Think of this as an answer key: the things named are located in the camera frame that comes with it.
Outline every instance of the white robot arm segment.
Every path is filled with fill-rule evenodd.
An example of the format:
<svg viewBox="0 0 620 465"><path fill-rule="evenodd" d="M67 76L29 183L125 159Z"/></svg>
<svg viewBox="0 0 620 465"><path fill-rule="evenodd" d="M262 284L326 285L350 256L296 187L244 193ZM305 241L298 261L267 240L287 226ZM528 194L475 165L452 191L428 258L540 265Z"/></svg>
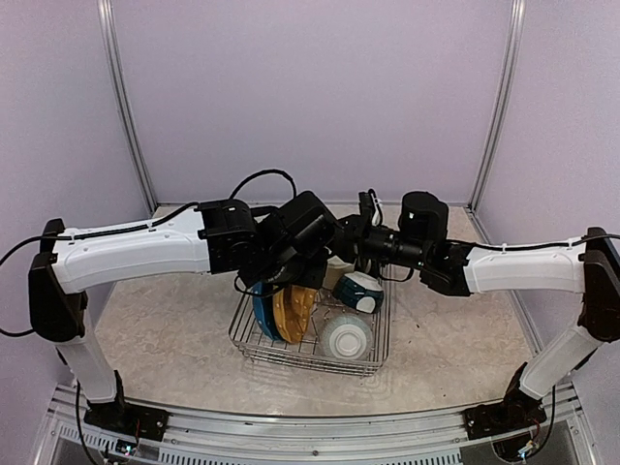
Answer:
<svg viewBox="0 0 620 465"><path fill-rule="evenodd" d="M579 260L583 253L585 244L522 251L507 247L502 252L474 247L463 270L471 293L551 289L580 294L585 291L583 262Z"/></svg>
<svg viewBox="0 0 620 465"><path fill-rule="evenodd" d="M60 236L124 230L152 224L136 222L105 228L68 228ZM204 228L198 211L186 210L169 222L147 230L104 235L85 240L59 240L52 269L67 294L80 293L99 284L164 273L205 273L210 270Z"/></svg>

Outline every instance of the marble surface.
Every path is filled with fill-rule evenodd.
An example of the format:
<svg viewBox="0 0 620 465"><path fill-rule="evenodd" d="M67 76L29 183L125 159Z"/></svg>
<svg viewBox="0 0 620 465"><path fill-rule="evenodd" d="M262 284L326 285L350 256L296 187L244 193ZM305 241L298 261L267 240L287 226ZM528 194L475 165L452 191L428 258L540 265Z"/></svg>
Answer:
<svg viewBox="0 0 620 465"><path fill-rule="evenodd" d="M357 211L330 208L338 217ZM398 208L386 206L385 215L395 225ZM449 236L478 239L462 208L450 209ZM248 414L413 412L501 397L514 370L530 357L505 293L443 297L414 278L396 285L390 354L374 376L253 362L228 335L238 299L230 275L118 283L97 335L127 395Z"/></svg>

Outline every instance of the dish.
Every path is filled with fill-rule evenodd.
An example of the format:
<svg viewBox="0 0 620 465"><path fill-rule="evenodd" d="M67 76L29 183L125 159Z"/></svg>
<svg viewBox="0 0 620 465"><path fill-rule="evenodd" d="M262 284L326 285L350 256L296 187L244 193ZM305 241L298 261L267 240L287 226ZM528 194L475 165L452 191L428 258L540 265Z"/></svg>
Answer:
<svg viewBox="0 0 620 465"><path fill-rule="evenodd" d="M316 289L290 285L273 296L273 318L282 338L298 344L308 328Z"/></svg>
<svg viewBox="0 0 620 465"><path fill-rule="evenodd" d="M340 315L327 322L320 340L326 356L360 360L370 352L372 331L360 317Z"/></svg>
<svg viewBox="0 0 620 465"><path fill-rule="evenodd" d="M258 283L252 289L254 294L268 294L272 290L272 286L265 283ZM257 297L252 296L252 306L254 307L254 317L259 324L259 328L264 335L274 341L282 341L282 336L278 332L278 328L273 318L273 296Z"/></svg>

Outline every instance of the purple wall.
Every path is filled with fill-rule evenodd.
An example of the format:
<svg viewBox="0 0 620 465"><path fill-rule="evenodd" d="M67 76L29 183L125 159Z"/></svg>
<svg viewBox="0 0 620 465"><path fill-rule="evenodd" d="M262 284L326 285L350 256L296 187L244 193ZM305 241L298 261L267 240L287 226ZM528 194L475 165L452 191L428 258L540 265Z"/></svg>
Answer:
<svg viewBox="0 0 620 465"><path fill-rule="evenodd" d="M73 226L135 220L146 209L116 113L95 2L0 2L0 251L61 216ZM1 269L0 326L29 326L26 273L36 246ZM97 313L109 288L94 290ZM35 335L0 336L0 455L28 463L57 381Z"/></svg>
<svg viewBox="0 0 620 465"><path fill-rule="evenodd" d="M480 217L496 242L620 232L620 3L528 0L511 102ZM579 297L524 294L544 342ZM620 344L574 383L605 463L620 455Z"/></svg>
<svg viewBox="0 0 620 465"><path fill-rule="evenodd" d="M227 196L245 174L388 200L465 203L511 1L115 2L123 70L161 202ZM258 181L246 199L282 200Z"/></svg>

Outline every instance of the wire basket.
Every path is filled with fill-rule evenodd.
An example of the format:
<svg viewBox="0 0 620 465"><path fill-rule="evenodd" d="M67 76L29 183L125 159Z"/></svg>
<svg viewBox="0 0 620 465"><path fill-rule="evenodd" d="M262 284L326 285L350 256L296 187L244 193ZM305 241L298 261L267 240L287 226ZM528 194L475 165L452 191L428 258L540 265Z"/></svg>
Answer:
<svg viewBox="0 0 620 465"><path fill-rule="evenodd" d="M383 275L391 277L391 266L383 270ZM342 373L356 376L371 376L388 359L389 323L393 300L393 283L383 281L384 303L372 314L358 312L331 296L331 292L321 289L317 293L316 305L310 316L310 324L299 344L279 342L263 334L254 317L252 298L245 295L239 301L229 328L232 343L252 360L268 361L281 365L296 366L310 370ZM364 359L346 360L325 356L320 347L319 335L325 323L343 313L357 315L371 329L371 349Z"/></svg>

